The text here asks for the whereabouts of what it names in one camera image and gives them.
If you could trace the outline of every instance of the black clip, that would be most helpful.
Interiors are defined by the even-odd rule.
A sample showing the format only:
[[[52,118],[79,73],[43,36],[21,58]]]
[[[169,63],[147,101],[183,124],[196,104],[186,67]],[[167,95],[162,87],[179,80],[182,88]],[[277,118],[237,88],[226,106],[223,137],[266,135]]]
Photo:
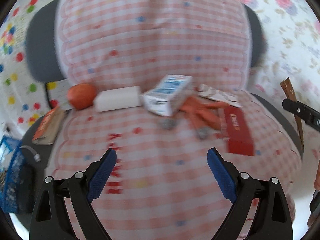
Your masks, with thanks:
[[[290,99],[283,100],[282,107],[284,110],[300,117],[307,125],[320,132],[320,113],[315,109],[302,102],[294,102]]]

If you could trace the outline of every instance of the metal screw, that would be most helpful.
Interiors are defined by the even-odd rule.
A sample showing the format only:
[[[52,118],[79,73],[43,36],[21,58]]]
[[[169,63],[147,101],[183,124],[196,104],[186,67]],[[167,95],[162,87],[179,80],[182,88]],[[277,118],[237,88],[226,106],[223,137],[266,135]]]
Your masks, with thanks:
[[[79,171],[75,174],[76,179],[81,179],[83,177],[83,172]]]
[[[278,184],[279,183],[279,180],[277,178],[272,178],[271,181],[274,183],[274,184]]]
[[[50,177],[50,176],[48,176],[48,177],[46,177],[45,179],[44,179],[44,182],[45,183],[49,183],[49,182],[51,182],[52,181],[52,177]]]
[[[240,176],[241,176],[241,178],[243,178],[243,179],[248,179],[248,178],[249,178],[248,173],[245,173],[245,172],[242,172],[242,173],[240,174]]]

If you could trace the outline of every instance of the white foam block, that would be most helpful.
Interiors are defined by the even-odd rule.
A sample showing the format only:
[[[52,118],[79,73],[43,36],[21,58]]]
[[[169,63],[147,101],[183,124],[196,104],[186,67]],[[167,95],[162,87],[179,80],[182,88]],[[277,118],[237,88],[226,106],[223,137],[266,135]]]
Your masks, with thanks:
[[[93,104],[98,112],[141,106],[140,87],[102,91],[96,96]]]

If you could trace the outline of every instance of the blue dot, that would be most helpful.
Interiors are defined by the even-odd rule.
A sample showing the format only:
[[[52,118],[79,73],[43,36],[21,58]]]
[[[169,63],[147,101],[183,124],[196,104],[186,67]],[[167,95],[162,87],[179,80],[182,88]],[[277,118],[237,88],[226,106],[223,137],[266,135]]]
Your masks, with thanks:
[[[178,160],[176,161],[176,165],[183,165],[184,164],[184,160]]]
[[[140,23],[143,23],[143,22],[145,22],[146,21],[146,18],[145,17],[143,17],[143,16],[139,16],[139,17],[137,17],[137,19],[136,19],[138,22],[140,22]]]
[[[15,31],[16,31],[16,28],[13,26],[13,27],[11,27],[9,33],[14,34]]]
[[[185,224],[186,224],[186,221],[185,221],[185,220],[177,221],[177,222],[176,222],[176,226],[177,226],[177,227],[182,227],[182,226],[184,226]]]
[[[27,111],[29,109],[29,106],[27,104],[24,104],[22,106],[22,111]]]
[[[91,159],[91,155],[85,155],[85,156],[83,157],[83,159],[84,159],[85,161],[88,161],[88,160]]]

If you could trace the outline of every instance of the red dot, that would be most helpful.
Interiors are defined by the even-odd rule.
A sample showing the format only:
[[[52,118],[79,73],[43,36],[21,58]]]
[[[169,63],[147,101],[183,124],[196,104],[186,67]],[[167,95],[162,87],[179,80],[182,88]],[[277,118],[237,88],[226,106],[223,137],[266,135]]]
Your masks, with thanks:
[[[221,133],[216,133],[216,138],[217,139],[222,139],[223,138],[223,135]]]
[[[35,5],[35,4],[37,3],[37,1],[38,1],[38,0],[31,0],[29,4],[30,4],[30,5]]]
[[[116,49],[114,49],[114,50],[110,51],[110,55],[111,56],[118,56],[119,53],[118,53],[118,51]]]
[[[58,105],[58,103],[59,103],[58,100],[51,100],[50,101],[50,105],[52,108],[55,108]]]
[[[40,104],[39,103],[35,103],[33,105],[33,108],[36,109],[36,110],[39,110],[40,109]]]
[[[18,62],[21,62],[21,61],[23,60],[23,54],[22,54],[21,52],[19,52],[19,53],[17,54],[16,60],[17,60]]]
[[[17,15],[17,13],[19,12],[19,7],[18,8],[16,8],[14,11],[13,11],[13,16],[16,16]]]
[[[134,134],[141,133],[141,132],[142,132],[142,128],[141,128],[141,127],[134,128],[132,132],[133,132]]]

